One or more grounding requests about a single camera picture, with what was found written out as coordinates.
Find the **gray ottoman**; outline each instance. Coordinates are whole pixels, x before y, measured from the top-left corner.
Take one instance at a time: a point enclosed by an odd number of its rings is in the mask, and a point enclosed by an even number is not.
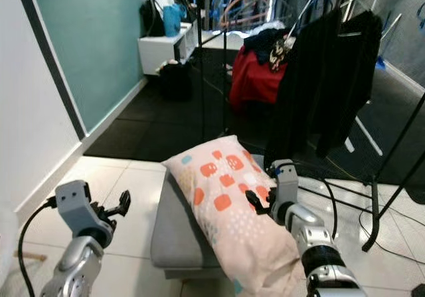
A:
[[[262,167],[261,155],[253,155]],[[158,204],[151,241],[152,264],[166,278],[221,278],[226,275],[169,171]]]

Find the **black bag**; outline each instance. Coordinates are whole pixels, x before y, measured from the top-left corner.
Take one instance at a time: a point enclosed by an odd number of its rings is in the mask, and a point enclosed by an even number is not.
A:
[[[159,14],[157,6],[161,9],[161,6],[156,0],[147,0],[140,7],[140,15],[145,25],[147,37],[163,37],[165,36],[164,22]]]
[[[190,64],[167,64],[159,72],[161,93],[167,100],[188,101],[192,98]]]
[[[197,11],[191,6],[189,0],[174,0],[176,4],[183,5],[186,8],[186,18],[182,18],[182,23],[193,23],[197,20]]]

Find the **black wall stripe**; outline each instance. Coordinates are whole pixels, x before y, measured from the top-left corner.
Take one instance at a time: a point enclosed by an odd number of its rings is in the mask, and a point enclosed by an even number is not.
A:
[[[52,74],[52,77],[53,77],[54,83],[56,84],[56,88],[58,89],[60,98],[62,99],[62,102],[65,105],[66,111],[69,114],[72,125],[74,126],[77,136],[81,141],[85,137],[84,130],[81,126],[80,121],[78,120],[77,113],[74,109],[74,106],[72,105],[71,99],[68,95],[68,91],[66,91],[65,83],[60,75],[59,68],[56,62],[54,61],[52,51],[48,45],[48,41],[43,31],[43,26],[41,25],[39,16],[37,15],[37,11],[35,10],[33,0],[21,0],[21,1],[25,8],[25,12],[27,13],[31,27],[33,28],[33,32],[35,34],[37,42],[39,43],[42,55],[44,56],[48,69],[50,70],[50,73]]]

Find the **blue container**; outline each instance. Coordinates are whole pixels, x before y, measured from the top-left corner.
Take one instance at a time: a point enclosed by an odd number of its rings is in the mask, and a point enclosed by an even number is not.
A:
[[[164,29],[167,37],[177,36],[180,32],[180,22],[186,17],[186,8],[174,4],[164,7]]]

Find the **gray cushion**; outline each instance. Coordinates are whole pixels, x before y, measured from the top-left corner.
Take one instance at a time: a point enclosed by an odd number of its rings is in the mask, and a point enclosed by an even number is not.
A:
[[[262,155],[253,155],[262,167]],[[165,174],[151,242],[151,261],[164,269],[220,268],[180,187]]]

